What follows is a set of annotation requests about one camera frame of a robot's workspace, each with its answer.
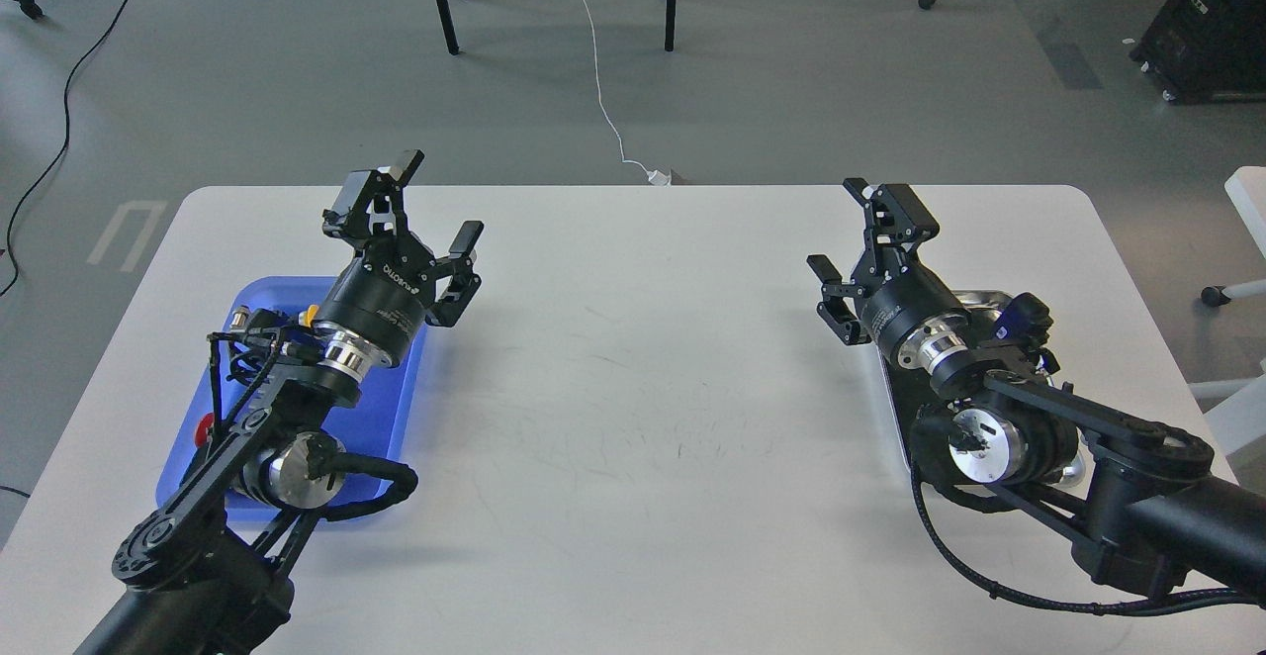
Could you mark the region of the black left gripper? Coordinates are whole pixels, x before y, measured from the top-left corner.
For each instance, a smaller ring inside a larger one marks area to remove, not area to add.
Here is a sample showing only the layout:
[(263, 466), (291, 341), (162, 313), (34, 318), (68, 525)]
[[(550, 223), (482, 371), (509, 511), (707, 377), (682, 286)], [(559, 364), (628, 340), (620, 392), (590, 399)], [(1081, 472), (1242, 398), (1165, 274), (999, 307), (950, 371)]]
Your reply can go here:
[(406, 149), (387, 169), (348, 174), (322, 232), (353, 246), (314, 315), (314, 329), (375, 351), (371, 362), (398, 367), (423, 323), (452, 328), (481, 286), (475, 245), (484, 222), (465, 220), (447, 255), (408, 231), (404, 189), (422, 167), (423, 149)]

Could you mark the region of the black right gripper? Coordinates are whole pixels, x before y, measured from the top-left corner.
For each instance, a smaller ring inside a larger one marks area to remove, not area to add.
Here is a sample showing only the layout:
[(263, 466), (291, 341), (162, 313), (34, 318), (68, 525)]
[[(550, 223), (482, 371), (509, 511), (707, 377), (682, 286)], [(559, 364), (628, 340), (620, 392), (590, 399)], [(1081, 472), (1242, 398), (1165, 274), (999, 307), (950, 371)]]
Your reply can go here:
[(944, 283), (920, 264), (919, 246), (936, 238), (939, 224), (908, 182), (868, 186), (846, 177), (843, 188), (863, 212), (863, 251), (852, 271), (860, 280), (860, 315), (846, 284), (824, 253), (806, 264), (820, 281), (817, 313), (842, 345), (874, 343), (894, 367), (936, 371), (953, 353), (967, 351), (967, 310)]

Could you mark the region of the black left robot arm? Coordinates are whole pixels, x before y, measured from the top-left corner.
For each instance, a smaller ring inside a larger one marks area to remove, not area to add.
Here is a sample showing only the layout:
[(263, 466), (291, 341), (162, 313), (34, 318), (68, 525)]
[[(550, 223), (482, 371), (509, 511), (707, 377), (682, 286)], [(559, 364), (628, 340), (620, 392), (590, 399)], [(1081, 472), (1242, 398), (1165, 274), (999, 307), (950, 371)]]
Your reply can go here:
[(291, 570), (322, 521), (379, 514), (417, 488), (410, 466), (346, 451), (322, 422), (353, 408), (372, 367), (398, 367), (425, 326), (453, 327), (481, 279), (465, 222), (444, 255), (406, 226), (422, 149), (349, 174), (322, 232), (351, 264), (298, 315), (235, 309), (208, 334), (211, 412), (176, 492), (113, 557), (124, 594), (81, 654), (248, 654), (290, 620)]

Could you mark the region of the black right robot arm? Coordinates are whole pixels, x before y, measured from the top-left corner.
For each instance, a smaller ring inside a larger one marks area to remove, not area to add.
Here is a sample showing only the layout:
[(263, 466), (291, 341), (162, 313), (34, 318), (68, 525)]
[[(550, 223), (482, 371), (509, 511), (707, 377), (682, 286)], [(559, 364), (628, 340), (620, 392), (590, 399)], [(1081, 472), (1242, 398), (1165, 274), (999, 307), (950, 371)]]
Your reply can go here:
[[(995, 601), (1157, 617), (1263, 606), (1263, 498), (1212, 473), (1215, 448), (1056, 386), (1052, 318), (1031, 293), (951, 290), (919, 258), (939, 227), (905, 182), (843, 188), (863, 212), (849, 277), (823, 253), (817, 310), (844, 345), (880, 353), (923, 528)], [(1028, 595), (963, 564), (939, 538), (924, 486), (979, 514), (1022, 512), (1067, 538), (1074, 561), (1125, 603)]]

